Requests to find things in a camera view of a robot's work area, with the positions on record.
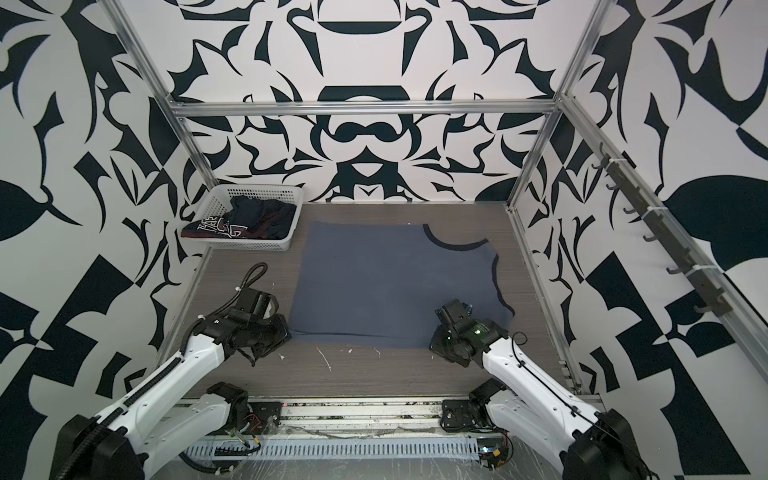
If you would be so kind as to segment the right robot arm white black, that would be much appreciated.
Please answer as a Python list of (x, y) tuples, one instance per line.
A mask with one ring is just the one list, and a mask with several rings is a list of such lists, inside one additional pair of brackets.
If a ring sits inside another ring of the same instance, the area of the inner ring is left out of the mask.
[(469, 305), (453, 299), (436, 315), (431, 351), (462, 367), (476, 363), (492, 377), (472, 393), (482, 428), (518, 438), (564, 479), (656, 478), (619, 412), (601, 412), (568, 391), (523, 352), (513, 334), (473, 318)]

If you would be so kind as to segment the blue grey tank top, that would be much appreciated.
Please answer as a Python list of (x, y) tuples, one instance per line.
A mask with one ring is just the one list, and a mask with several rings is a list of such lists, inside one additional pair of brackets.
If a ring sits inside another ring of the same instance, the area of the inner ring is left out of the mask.
[(451, 244), (429, 225), (314, 222), (289, 315), (301, 340), (424, 349), (452, 300), (502, 327), (513, 308), (498, 285), (499, 255), (487, 239)]

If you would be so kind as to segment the white plastic laundry basket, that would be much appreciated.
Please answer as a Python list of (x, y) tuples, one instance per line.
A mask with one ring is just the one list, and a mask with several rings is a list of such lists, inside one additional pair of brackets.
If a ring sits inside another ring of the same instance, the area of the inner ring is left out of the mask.
[(297, 186), (219, 185), (181, 236), (216, 249), (287, 251), (302, 203)]

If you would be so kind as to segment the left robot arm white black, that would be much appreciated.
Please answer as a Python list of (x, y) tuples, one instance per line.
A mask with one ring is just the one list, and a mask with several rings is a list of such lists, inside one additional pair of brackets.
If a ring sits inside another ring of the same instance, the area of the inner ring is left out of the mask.
[(182, 413), (168, 414), (201, 379), (235, 354), (250, 363), (291, 338), (272, 294), (240, 287), (222, 310), (200, 317), (177, 353), (136, 388), (57, 436), (53, 479), (149, 479), (202, 437), (223, 430), (242, 438), (253, 415), (248, 393), (219, 382)]

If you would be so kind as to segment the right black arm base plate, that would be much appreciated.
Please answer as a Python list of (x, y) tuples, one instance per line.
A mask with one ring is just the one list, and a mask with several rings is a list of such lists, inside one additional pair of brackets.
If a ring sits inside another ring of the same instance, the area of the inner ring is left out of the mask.
[(486, 408), (477, 400), (443, 400), (440, 428), (449, 433), (493, 431)]

